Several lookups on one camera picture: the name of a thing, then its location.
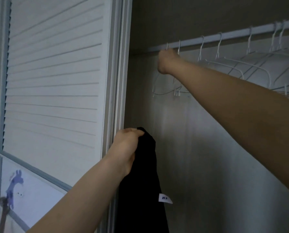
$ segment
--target black cloth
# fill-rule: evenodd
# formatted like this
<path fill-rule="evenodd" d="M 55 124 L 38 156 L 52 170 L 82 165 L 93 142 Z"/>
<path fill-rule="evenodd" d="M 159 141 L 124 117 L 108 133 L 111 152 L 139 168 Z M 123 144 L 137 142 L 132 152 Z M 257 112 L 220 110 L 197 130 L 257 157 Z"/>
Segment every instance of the black cloth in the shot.
<path fill-rule="evenodd" d="M 155 140 L 145 132 L 139 137 L 131 172 L 119 187 L 115 233 L 169 233 L 156 171 Z"/>

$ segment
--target clothing tag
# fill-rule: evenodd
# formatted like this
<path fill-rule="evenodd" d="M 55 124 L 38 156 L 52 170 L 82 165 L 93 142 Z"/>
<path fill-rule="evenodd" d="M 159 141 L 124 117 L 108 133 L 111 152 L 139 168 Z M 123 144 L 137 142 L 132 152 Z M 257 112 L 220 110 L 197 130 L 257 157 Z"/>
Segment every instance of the clothing tag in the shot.
<path fill-rule="evenodd" d="M 172 204 L 172 200 L 168 196 L 166 196 L 164 194 L 159 194 L 158 201 Z"/>

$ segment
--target brown strap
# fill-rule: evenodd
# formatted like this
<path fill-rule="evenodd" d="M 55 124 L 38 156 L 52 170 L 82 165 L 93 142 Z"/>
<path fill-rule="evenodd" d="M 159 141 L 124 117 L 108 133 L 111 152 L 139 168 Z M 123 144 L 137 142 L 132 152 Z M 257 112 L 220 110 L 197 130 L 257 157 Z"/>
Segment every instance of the brown strap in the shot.
<path fill-rule="evenodd" d="M 5 230 L 5 221 L 7 219 L 7 215 L 10 211 L 10 208 L 8 207 L 8 200 L 6 197 L 1 197 L 0 202 L 2 202 L 2 215 L 0 219 L 0 233 L 3 233 Z"/>

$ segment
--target person's left arm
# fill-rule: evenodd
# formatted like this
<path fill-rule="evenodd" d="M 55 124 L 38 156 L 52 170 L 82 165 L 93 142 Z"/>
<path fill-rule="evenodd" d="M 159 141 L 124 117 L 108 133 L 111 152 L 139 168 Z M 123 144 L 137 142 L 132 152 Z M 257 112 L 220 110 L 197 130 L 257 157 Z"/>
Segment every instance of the person's left arm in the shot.
<path fill-rule="evenodd" d="M 137 129 L 120 130 L 107 155 L 93 166 L 73 188 L 28 233 L 93 232 L 121 180 L 135 159 Z"/>

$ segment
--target closet rod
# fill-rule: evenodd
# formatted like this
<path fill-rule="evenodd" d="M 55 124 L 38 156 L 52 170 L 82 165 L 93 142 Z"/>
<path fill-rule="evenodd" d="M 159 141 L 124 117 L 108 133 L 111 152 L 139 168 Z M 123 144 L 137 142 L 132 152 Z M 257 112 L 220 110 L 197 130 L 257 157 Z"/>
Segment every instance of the closet rod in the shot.
<path fill-rule="evenodd" d="M 277 31 L 281 30 L 282 26 L 283 26 L 282 22 L 276 22 L 276 23 L 270 23 L 270 24 L 252 27 L 252 28 L 244 28 L 240 30 L 230 31 L 230 32 L 222 33 L 222 40 L 246 37 L 246 36 L 249 36 L 250 34 L 256 35 L 256 34 L 262 34 L 262 33 L 271 33 L 271 32 L 274 32 L 275 30 Z M 289 20 L 284 21 L 284 29 L 289 29 Z M 209 36 L 204 37 L 204 43 L 216 42 L 216 41 L 220 41 L 220 39 L 221 39 L 220 33 L 209 35 Z M 194 46 L 194 45 L 198 45 L 202 43 L 203 43 L 203 37 L 182 40 L 180 42 L 180 47 Z M 177 48 L 179 47 L 179 42 L 168 43 L 168 47 Z M 162 49 L 166 49 L 166 44 L 149 47 L 145 51 L 145 53 L 160 51 Z"/>

